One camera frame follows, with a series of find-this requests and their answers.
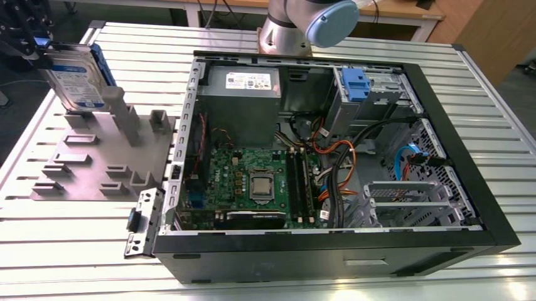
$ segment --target power supply label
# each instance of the power supply label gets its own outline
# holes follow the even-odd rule
[[[104,106],[98,90],[88,82],[88,72],[84,67],[54,65],[50,71],[72,103],[84,108]]]
[[[227,89],[271,90],[269,74],[267,73],[227,73]]]

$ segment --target table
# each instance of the table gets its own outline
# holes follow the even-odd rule
[[[178,116],[193,50],[256,51],[256,33],[106,23],[104,50],[138,114]],[[536,298],[536,144],[469,56],[450,45],[348,38],[317,57],[416,63],[522,245],[426,277],[181,285],[157,260],[124,260],[133,203],[34,202],[30,187],[68,127],[49,92],[0,169],[0,296],[54,300],[525,300]]]
[[[203,10],[211,11],[213,0],[199,1],[203,3]],[[236,13],[265,15],[268,13],[268,1],[269,0],[227,0],[227,3],[229,4],[232,11]],[[196,0],[70,0],[70,2],[184,9],[188,26],[200,26],[200,10]],[[216,11],[228,11],[221,0],[219,0],[219,3],[220,4],[216,5]],[[411,37],[411,41],[414,42],[426,42],[436,22],[444,18],[436,5],[431,5],[430,10],[426,11],[424,9],[416,8],[415,2],[408,0],[379,0],[378,7],[378,23],[410,25],[416,27],[415,33]],[[368,5],[359,10],[359,13],[359,22],[371,23],[374,20],[375,6],[372,4]]]

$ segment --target black cable on floor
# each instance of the black cable on floor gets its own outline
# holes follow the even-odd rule
[[[216,6],[217,6],[217,0],[213,0],[213,6],[212,6],[212,11],[209,13],[208,21],[204,24],[204,28],[209,28],[209,23],[212,21],[213,13],[216,12]]]
[[[200,4],[199,0],[197,0],[197,4],[199,4],[200,15],[203,16],[203,22],[204,22],[204,24],[207,24],[207,16],[204,15],[203,5]]]
[[[237,29],[241,30],[240,20],[237,20],[236,15],[233,14],[233,11],[232,11],[232,9],[231,9],[228,3],[227,3],[227,0],[223,0],[223,3],[225,4],[227,9],[228,9],[228,12],[231,13],[232,18],[233,18],[233,20],[235,20],[235,22],[236,22]]]

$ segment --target floor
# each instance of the floor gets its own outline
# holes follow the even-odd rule
[[[55,41],[77,42],[89,22],[94,19],[122,23],[186,25],[184,12],[180,10],[77,3],[74,7],[77,13],[69,14],[61,2],[50,1],[50,6],[55,22],[53,28]],[[244,29],[249,30],[253,30],[263,22],[263,17],[259,15],[237,14],[237,18]],[[228,15],[215,14],[212,27],[233,28],[233,19]],[[30,82],[10,83],[13,79]],[[47,92],[47,85],[39,82],[41,80],[38,72],[31,70],[23,61],[0,55],[0,93],[9,98],[5,105],[0,102],[0,165]],[[536,119],[533,119],[536,116],[536,75],[526,76],[522,74],[522,69],[513,69],[498,86],[498,92],[531,136],[536,136]]]

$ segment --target hard drive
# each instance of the hard drive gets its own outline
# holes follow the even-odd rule
[[[65,109],[70,112],[108,111],[101,91],[114,80],[100,47],[53,43],[45,50],[50,69],[41,70]]]

